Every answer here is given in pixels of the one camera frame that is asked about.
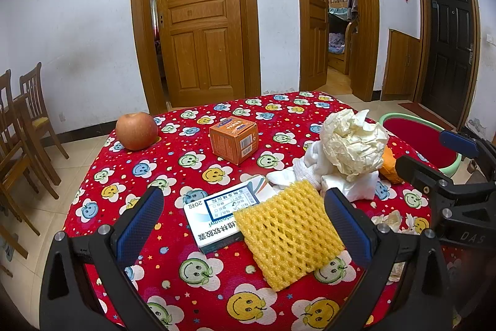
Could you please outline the cream paper ball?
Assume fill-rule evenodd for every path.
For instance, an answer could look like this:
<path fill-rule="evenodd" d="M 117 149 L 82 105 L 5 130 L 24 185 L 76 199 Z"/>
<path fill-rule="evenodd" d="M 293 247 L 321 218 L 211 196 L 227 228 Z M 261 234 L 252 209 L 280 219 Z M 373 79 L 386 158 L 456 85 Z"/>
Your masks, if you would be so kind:
<path fill-rule="evenodd" d="M 320 130 L 326 158 L 349 182 L 383 166 L 389 135 L 380 123 L 366 121 L 368 113 L 342 109 L 330 114 Z"/>

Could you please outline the yellow foam fruit net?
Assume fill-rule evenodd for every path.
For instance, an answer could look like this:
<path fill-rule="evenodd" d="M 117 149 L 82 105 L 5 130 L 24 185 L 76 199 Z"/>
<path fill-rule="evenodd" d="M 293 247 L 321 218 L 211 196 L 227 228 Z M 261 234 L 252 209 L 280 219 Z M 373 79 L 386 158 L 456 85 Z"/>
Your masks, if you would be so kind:
<path fill-rule="evenodd" d="M 296 181 L 263 203 L 234 212 L 236 225 L 275 292 L 326 266 L 345 249 L 323 197 Z"/>

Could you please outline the white blue medicine box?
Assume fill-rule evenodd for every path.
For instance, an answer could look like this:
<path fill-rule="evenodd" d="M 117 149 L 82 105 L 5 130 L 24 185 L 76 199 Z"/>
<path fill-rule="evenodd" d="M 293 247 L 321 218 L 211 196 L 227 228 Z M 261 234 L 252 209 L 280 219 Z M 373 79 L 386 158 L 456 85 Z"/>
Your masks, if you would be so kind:
<path fill-rule="evenodd" d="M 205 255 L 243 239 L 234 212 L 263 203 L 278 194 L 266 177 L 208 194 L 201 189 L 184 193 L 180 202 L 198 249 Z"/>

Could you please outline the orange cardboard box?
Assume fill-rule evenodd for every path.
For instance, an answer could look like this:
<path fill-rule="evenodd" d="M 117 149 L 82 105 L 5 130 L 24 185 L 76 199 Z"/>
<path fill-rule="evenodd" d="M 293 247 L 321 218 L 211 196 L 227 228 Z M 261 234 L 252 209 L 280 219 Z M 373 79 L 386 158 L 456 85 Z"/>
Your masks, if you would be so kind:
<path fill-rule="evenodd" d="M 230 116 L 209 128 L 212 152 L 234 165 L 240 165 L 258 149 L 255 122 Z"/>

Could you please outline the red green trash bin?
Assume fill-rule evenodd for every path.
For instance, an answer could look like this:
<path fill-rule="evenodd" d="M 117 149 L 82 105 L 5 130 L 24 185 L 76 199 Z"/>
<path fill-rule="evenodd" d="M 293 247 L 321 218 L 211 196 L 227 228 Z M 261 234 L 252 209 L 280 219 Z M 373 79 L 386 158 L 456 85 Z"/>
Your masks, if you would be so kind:
<path fill-rule="evenodd" d="M 440 135 L 441 126 L 409 114 L 389 113 L 379 119 L 389 132 L 412 146 L 418 157 L 430 162 L 445 176 L 453 177 L 462 161 L 462 156 L 445 147 Z"/>

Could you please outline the red door mat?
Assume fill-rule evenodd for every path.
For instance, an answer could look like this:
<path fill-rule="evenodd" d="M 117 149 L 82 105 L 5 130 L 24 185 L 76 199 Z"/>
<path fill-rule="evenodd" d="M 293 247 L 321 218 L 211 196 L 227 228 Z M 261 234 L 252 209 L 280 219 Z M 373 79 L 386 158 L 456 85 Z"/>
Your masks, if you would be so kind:
<path fill-rule="evenodd" d="M 445 119 L 432 113 L 429 109 L 424 108 L 422 105 L 420 105 L 417 102 L 400 102 L 398 105 L 402 108 L 407 109 L 408 111 L 410 111 L 410 113 L 415 114 L 416 116 L 425 119 L 427 121 L 435 123 L 436 125 L 439 125 L 446 130 L 456 129 L 455 126 L 445 121 Z"/>

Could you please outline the black entrance door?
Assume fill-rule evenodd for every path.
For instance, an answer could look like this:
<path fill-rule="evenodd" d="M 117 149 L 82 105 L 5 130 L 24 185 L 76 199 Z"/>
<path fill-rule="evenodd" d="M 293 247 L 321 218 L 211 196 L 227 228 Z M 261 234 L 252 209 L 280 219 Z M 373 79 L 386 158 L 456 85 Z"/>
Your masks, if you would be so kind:
<path fill-rule="evenodd" d="M 453 126 L 463 114 L 472 52 L 472 0 L 430 0 L 430 47 L 421 103 Z"/>

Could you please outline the wooden chair near table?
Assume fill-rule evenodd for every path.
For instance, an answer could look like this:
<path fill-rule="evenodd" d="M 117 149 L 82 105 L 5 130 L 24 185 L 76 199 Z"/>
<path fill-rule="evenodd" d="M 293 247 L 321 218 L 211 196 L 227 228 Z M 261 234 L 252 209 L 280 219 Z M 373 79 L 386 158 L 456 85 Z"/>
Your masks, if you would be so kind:
<path fill-rule="evenodd" d="M 36 193 L 39 192 L 29 177 L 30 172 L 36 175 L 54 199 L 59 197 L 28 147 L 19 114 L 14 107 L 11 70 L 7 69 L 1 75 L 1 204 L 9 209 L 20 223 L 25 222 L 36 235 L 40 235 L 39 230 L 11 195 L 13 186 L 21 178 L 31 183 Z"/>

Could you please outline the bunk bed with bedding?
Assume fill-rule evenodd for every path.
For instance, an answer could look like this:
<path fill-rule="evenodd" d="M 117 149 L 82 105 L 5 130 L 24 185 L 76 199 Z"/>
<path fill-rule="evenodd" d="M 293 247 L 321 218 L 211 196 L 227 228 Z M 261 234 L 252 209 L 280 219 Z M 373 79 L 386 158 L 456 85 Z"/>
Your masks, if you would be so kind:
<path fill-rule="evenodd" d="M 329 0 L 328 20 L 328 65 L 348 75 L 358 24 L 357 0 Z"/>

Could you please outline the red smiley flower tablecloth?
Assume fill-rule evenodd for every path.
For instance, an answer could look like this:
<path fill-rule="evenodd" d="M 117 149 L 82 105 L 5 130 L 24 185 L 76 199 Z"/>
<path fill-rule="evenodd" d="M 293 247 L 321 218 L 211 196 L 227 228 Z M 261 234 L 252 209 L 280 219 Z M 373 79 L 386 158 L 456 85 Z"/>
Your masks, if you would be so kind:
<path fill-rule="evenodd" d="M 160 134 L 130 152 L 111 135 L 77 192 L 65 230 L 115 225 L 147 191 L 147 209 L 116 257 L 118 296 L 136 297 L 160 330 L 323 330 L 364 270 L 343 246 L 315 266 L 278 261 L 290 285 L 275 291 L 236 226 L 234 211 L 277 195 L 281 175 L 344 104 L 322 92 L 235 100 L 156 117 Z"/>

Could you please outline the red apple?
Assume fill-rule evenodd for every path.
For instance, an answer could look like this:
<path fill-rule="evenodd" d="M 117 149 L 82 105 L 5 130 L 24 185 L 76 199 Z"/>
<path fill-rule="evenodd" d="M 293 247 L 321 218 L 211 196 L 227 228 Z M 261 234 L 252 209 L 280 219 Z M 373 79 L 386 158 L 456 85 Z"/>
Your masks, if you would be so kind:
<path fill-rule="evenodd" d="M 124 148 L 143 150 L 153 145 L 158 138 L 155 119 L 143 112 L 124 114 L 116 122 L 115 133 Z"/>

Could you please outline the open wooden door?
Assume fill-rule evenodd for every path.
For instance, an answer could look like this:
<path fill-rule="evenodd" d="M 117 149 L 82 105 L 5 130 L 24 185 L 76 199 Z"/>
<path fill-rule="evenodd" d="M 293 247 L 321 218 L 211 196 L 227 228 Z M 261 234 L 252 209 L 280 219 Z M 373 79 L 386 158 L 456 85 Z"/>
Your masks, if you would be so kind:
<path fill-rule="evenodd" d="M 328 55 L 328 0 L 308 0 L 308 69 L 305 87 L 314 90 L 326 83 Z"/>

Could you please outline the closed wooden door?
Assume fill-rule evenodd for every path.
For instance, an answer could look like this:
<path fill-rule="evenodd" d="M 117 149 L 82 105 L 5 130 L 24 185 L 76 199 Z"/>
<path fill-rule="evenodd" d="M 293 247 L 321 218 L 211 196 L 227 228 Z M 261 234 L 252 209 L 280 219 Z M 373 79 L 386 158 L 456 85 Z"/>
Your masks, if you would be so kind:
<path fill-rule="evenodd" d="M 240 0 L 157 0 L 157 12 L 173 106 L 244 96 Z"/>

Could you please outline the wooden wall cabinet panel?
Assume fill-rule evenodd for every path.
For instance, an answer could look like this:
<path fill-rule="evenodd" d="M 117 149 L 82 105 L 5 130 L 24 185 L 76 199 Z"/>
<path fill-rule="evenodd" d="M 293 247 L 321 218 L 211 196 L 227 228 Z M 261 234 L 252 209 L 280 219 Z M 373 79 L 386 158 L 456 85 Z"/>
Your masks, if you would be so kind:
<path fill-rule="evenodd" d="M 382 99 L 412 100 L 419 77 L 419 39 L 390 29 L 387 51 Z"/>

